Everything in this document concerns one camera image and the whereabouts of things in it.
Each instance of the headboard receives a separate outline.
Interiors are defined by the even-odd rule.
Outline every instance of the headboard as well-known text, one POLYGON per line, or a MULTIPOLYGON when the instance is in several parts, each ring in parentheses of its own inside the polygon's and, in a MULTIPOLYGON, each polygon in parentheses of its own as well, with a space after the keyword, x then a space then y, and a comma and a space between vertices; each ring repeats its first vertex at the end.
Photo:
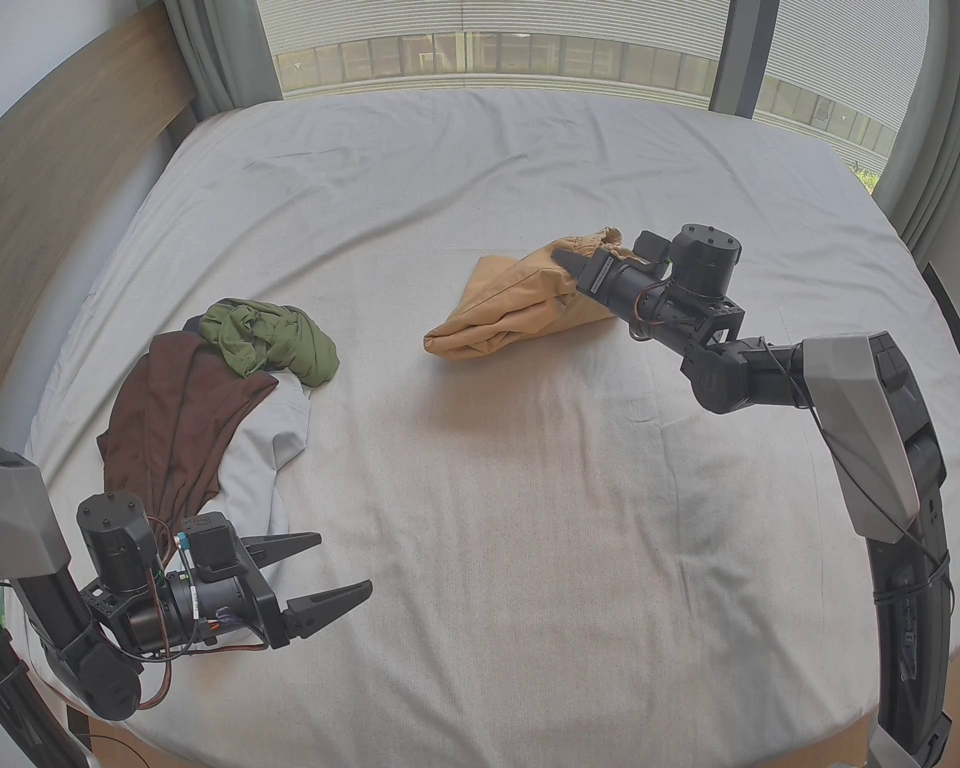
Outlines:
POLYGON ((64 255, 194 96, 156 2, 87 44, 0 116, 0 381, 64 255))

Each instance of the white bed sheet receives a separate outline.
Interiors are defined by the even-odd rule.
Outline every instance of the white bed sheet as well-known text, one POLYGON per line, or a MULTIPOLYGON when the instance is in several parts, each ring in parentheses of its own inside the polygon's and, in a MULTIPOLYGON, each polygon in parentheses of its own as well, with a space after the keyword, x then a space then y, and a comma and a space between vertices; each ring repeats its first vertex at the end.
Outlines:
MULTIPOLYGON (((178 661, 130 728, 234 768, 741 765, 869 711, 865 546, 808 414, 706 413, 679 357, 614 321, 469 362, 421 348, 481 255, 685 222, 742 241, 744 335, 892 332, 960 551, 960 357, 827 144, 529 90, 261 105, 180 147, 70 333, 29 451, 85 582, 73 515, 102 489, 94 436, 150 338, 223 296, 300 306, 342 365, 278 478, 291 530, 324 544, 276 591, 374 592, 285 649, 178 661)), ((28 661, 53 682, 35 637, 28 661)))

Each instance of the wooden floor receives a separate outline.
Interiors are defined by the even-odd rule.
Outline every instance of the wooden floor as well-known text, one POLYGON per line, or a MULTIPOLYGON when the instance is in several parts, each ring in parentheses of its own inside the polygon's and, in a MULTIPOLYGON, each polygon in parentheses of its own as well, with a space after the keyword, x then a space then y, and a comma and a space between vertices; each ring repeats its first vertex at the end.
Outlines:
MULTIPOLYGON (((958 722, 960 719, 960 658, 950 665, 944 710, 953 718, 954 723, 958 722)), ((200 766, 192 766, 166 756, 122 729, 94 721, 90 721, 90 726, 93 733, 119 738, 133 746, 143 755, 150 768, 200 768, 200 766)), ((845 731, 819 744, 767 763, 763 768, 828 768, 836 762, 862 766, 867 760, 869 726, 870 717, 865 717, 845 731)), ((93 739, 93 752, 100 759, 103 768, 135 768, 142 765, 126 747, 102 738, 93 739)), ((953 738, 948 741, 947 753, 939 768, 960 768, 960 726, 953 738)))

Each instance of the brown garment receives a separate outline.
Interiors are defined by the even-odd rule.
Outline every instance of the brown garment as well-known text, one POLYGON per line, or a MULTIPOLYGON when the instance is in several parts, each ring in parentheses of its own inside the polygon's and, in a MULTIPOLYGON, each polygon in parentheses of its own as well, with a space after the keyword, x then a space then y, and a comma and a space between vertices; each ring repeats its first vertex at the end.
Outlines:
POLYGON ((562 248, 593 256, 600 246, 623 258, 620 232, 607 227, 589 237, 564 237, 522 259, 484 256, 473 268, 457 308, 423 337, 423 348, 448 360, 491 354, 513 342, 536 339, 611 316, 577 293, 577 280, 550 254, 562 248))
POLYGON ((237 425, 275 386, 263 371, 240 378, 196 333, 155 336, 97 438, 104 491, 136 493, 177 533, 220 491, 217 468, 237 425))

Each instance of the green grass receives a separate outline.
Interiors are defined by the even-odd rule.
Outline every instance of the green grass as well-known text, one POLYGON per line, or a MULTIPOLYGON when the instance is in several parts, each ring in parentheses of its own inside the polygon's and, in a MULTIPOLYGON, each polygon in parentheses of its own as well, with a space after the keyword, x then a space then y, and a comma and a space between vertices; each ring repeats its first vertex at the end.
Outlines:
POLYGON ((873 195, 874 187, 876 186, 876 183, 880 181, 880 174, 875 174, 872 171, 868 171, 866 168, 857 168, 852 165, 850 166, 850 170, 852 170, 853 174, 860 179, 860 183, 866 187, 867 191, 873 195))

